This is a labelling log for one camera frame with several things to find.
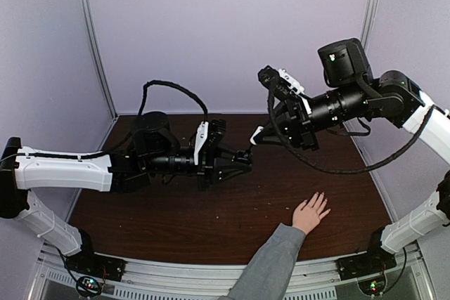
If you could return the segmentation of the white cap with black brush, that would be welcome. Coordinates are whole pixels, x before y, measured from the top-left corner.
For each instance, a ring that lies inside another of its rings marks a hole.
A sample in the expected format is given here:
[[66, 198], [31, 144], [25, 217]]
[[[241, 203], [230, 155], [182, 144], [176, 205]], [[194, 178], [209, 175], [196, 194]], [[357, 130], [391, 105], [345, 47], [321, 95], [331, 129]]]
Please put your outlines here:
[[247, 152], [248, 152], [248, 153], [251, 153], [252, 150], [253, 150], [253, 148], [254, 148], [255, 146], [257, 146], [257, 144], [258, 144], [257, 138], [260, 136], [260, 134], [261, 134], [261, 132], [262, 132], [263, 130], [264, 130], [264, 127], [263, 127], [263, 126], [258, 126], [258, 127], [254, 130], [253, 134], [252, 134], [251, 137], [249, 138], [250, 144], [249, 144], [249, 146], [248, 146], [248, 148], [247, 148]]

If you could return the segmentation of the white capped nail polish bottle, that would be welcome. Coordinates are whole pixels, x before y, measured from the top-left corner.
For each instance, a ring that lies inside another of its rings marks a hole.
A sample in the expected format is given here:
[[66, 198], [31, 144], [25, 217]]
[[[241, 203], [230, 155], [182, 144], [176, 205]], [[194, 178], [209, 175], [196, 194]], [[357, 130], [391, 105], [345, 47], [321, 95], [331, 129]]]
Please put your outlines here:
[[252, 152], [251, 150], [239, 150], [234, 157], [234, 161], [245, 164], [252, 165]]

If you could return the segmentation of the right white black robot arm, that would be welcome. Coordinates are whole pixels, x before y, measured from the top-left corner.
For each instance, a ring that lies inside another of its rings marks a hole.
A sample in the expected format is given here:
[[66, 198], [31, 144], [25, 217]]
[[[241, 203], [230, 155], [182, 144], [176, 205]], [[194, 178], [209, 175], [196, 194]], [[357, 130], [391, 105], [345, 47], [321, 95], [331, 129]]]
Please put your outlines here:
[[[449, 112], [405, 74], [390, 70], [375, 78], [361, 42], [337, 41], [319, 49], [329, 91], [308, 97], [302, 85], [285, 70], [265, 67], [259, 82], [269, 90], [269, 121], [251, 136], [253, 145], [282, 145], [308, 164], [303, 150], [316, 150], [316, 133], [351, 119], [384, 118], [408, 131], [442, 159], [449, 159]], [[375, 231], [366, 253], [357, 261], [367, 273], [394, 266], [395, 254], [439, 226], [449, 224], [449, 179], [401, 220]]]

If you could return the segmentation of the grey sleeved forearm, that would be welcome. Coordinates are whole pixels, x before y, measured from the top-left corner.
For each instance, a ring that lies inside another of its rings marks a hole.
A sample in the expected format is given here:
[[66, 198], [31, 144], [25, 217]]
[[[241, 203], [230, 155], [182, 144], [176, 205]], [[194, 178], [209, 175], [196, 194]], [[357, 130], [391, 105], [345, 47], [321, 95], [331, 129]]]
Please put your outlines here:
[[283, 299], [306, 234], [279, 224], [220, 299]]

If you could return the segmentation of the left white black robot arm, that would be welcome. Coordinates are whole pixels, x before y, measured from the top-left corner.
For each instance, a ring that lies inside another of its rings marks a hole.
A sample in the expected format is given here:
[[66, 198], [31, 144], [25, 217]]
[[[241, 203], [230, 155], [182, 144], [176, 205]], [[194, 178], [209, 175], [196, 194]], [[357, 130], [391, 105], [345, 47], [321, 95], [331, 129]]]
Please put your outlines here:
[[37, 237], [50, 242], [87, 275], [101, 269], [90, 236], [68, 225], [33, 193], [35, 188], [81, 188], [102, 193], [130, 193], [160, 176], [195, 176], [200, 188], [252, 169], [250, 150], [222, 143], [226, 122], [202, 121], [194, 143], [181, 146], [163, 112], [137, 117], [124, 138], [127, 148], [105, 152], [44, 152], [8, 140], [1, 156], [1, 217], [25, 222]]

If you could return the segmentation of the person's bare hand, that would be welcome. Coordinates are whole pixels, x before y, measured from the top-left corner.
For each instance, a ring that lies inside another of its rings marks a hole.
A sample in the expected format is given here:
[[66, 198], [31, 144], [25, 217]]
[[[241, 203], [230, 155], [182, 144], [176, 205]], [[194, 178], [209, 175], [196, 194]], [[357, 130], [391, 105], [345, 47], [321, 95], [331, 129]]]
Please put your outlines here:
[[292, 227], [308, 235], [329, 215], [331, 209], [326, 209], [327, 203], [324, 192], [315, 193], [309, 200], [301, 202], [292, 214]]

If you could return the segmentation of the right round controller board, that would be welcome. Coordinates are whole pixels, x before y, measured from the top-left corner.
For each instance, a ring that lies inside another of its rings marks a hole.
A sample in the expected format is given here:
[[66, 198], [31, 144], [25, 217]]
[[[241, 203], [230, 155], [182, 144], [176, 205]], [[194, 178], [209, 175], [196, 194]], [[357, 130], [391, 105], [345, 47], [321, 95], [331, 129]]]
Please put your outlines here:
[[386, 286], [386, 282], [384, 279], [368, 279], [362, 280], [359, 283], [359, 289], [367, 296], [377, 295], [381, 293]]

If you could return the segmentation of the round controller board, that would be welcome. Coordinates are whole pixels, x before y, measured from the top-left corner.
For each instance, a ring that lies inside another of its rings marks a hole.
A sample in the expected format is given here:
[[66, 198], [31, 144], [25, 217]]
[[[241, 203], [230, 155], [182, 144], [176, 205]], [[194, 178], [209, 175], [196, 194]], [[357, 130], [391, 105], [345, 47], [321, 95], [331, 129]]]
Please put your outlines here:
[[377, 295], [381, 293], [386, 286], [386, 282], [384, 279], [368, 279], [362, 280], [359, 283], [359, 289], [367, 296]]
[[84, 297], [99, 296], [101, 295], [102, 287], [97, 280], [89, 276], [82, 276], [77, 279], [76, 290]]

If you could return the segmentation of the left round controller board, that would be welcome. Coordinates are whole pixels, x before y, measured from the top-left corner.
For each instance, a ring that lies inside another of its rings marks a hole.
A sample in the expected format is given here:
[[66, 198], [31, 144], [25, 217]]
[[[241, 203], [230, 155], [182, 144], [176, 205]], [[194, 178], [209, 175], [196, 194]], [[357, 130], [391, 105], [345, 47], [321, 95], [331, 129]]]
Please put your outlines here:
[[82, 276], [77, 279], [76, 290], [84, 297], [99, 296], [101, 295], [102, 287], [97, 280], [89, 276]]

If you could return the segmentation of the right aluminium corner post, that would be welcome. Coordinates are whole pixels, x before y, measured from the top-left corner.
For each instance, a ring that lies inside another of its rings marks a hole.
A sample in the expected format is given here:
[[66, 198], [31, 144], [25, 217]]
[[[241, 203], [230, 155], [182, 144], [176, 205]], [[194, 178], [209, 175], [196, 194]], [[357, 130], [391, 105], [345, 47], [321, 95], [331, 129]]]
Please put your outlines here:
[[379, 0], [366, 0], [366, 10], [364, 14], [363, 25], [361, 29], [361, 44], [365, 50], [367, 50], [373, 26], [375, 23], [375, 17], [378, 9]]

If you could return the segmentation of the aluminium corner post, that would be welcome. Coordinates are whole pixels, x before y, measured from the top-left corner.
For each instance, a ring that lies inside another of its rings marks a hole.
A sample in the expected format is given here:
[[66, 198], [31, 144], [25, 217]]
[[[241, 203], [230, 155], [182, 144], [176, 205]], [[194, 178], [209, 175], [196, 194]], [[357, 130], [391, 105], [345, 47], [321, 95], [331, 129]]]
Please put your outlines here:
[[363, 25], [361, 29], [361, 44], [365, 50], [367, 50], [373, 26], [375, 23], [375, 17], [378, 9], [379, 0], [366, 0], [366, 10], [364, 14]]
[[106, 106], [108, 108], [109, 115], [111, 119], [117, 118], [117, 110], [113, 102], [113, 97], [110, 92], [110, 87], [108, 85], [108, 80], [105, 75], [105, 70], [103, 66], [103, 61], [101, 58], [101, 52], [98, 45], [98, 39], [96, 36], [96, 31], [94, 27], [94, 19], [91, 12], [91, 4], [89, 0], [79, 0], [82, 7], [82, 14], [84, 17], [84, 25], [86, 28], [87, 38], [89, 41], [89, 50], [94, 63], [94, 69], [96, 76], [99, 81], [101, 88], [101, 93], [105, 100]]

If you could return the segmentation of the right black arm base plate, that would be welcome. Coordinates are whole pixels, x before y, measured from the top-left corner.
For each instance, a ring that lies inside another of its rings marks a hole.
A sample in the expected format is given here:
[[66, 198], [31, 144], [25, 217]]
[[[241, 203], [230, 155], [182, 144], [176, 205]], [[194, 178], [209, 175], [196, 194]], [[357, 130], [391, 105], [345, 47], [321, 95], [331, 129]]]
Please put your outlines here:
[[369, 253], [339, 258], [336, 261], [341, 280], [361, 278], [366, 275], [382, 273], [397, 266], [393, 254]]

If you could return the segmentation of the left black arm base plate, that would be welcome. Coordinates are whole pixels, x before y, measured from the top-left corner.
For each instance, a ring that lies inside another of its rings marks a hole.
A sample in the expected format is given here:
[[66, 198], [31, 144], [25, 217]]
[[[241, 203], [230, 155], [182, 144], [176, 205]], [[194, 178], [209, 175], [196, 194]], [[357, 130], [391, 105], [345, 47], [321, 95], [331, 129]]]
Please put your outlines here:
[[92, 259], [80, 259], [74, 256], [66, 258], [70, 270], [100, 279], [120, 282], [124, 274], [126, 262], [123, 259], [95, 254]]

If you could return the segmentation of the aluminium front frame rail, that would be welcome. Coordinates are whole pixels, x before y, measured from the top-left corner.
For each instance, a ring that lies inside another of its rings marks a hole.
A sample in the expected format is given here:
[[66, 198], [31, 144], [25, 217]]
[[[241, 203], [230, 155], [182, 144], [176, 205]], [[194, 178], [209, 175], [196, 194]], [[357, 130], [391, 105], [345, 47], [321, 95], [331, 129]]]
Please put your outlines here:
[[[367, 287], [381, 281], [382, 299], [435, 299], [428, 270], [418, 245], [406, 255], [397, 254], [397, 266], [360, 278], [343, 280], [334, 258], [298, 262], [292, 273], [287, 299], [371, 299]], [[107, 281], [100, 299], [216, 299], [225, 295], [242, 266], [186, 265], [128, 259], [122, 280]], [[57, 251], [45, 244], [28, 299], [79, 299], [74, 281]]]

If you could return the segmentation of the left aluminium corner post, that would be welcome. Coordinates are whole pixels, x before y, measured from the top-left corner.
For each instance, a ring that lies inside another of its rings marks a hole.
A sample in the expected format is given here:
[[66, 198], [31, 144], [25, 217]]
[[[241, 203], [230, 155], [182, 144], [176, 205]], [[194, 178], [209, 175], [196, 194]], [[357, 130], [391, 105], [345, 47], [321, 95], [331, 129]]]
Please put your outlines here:
[[89, 50], [94, 63], [94, 69], [96, 76], [99, 81], [101, 88], [101, 93], [105, 100], [106, 106], [108, 108], [109, 115], [111, 119], [117, 118], [117, 110], [113, 102], [113, 97], [110, 92], [110, 87], [108, 85], [108, 80], [105, 75], [105, 70], [103, 66], [103, 61], [101, 58], [101, 52], [98, 45], [98, 39], [96, 36], [96, 31], [94, 27], [94, 19], [91, 12], [91, 4], [89, 0], [79, 0], [82, 7], [82, 14], [84, 17], [84, 25], [86, 28], [87, 38], [89, 41]]

